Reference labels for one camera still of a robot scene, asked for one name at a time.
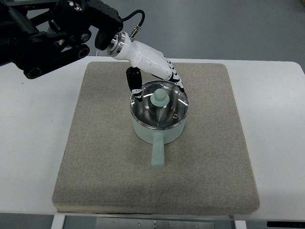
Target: glass lid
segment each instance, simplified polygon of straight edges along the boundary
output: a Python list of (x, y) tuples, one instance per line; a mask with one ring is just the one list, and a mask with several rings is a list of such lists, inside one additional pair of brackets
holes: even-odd
[(152, 81), (143, 84), (142, 90), (142, 102), (134, 95), (130, 99), (131, 113), (141, 125), (164, 130), (175, 127), (186, 118), (189, 101), (175, 84)]

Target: white robotic hand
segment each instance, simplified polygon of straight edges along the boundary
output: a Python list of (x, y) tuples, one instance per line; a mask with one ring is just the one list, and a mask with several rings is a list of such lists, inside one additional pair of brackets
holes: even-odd
[[(121, 32), (114, 37), (108, 47), (108, 55), (116, 60), (128, 60), (135, 68), (131, 70), (134, 77), (139, 76), (139, 69), (141, 69), (159, 79), (174, 83), (184, 93), (183, 84), (177, 71), (163, 53), (141, 42), (132, 42), (127, 33)], [(131, 88), (137, 94), (139, 93), (138, 89)]]

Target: pot handle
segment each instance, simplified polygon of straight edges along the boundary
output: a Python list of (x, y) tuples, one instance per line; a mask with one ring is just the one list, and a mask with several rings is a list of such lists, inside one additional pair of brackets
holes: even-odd
[(154, 133), (152, 142), (152, 166), (162, 168), (164, 162), (164, 135), (163, 133)]

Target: mint green pot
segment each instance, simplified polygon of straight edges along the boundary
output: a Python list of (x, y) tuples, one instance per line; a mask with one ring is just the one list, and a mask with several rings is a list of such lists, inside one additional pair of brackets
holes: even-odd
[(142, 89), (142, 102), (131, 96), (132, 125), (139, 138), (152, 144), (152, 166), (162, 168), (164, 144), (176, 140), (184, 129), (188, 98), (171, 82), (148, 82)]

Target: pot lid knob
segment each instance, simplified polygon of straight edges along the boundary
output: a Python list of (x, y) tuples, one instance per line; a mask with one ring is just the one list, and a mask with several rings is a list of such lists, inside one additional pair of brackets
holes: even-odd
[(170, 101), (170, 97), (166, 93), (166, 91), (162, 88), (155, 90), (155, 92), (151, 95), (151, 102), (155, 106), (166, 106)]

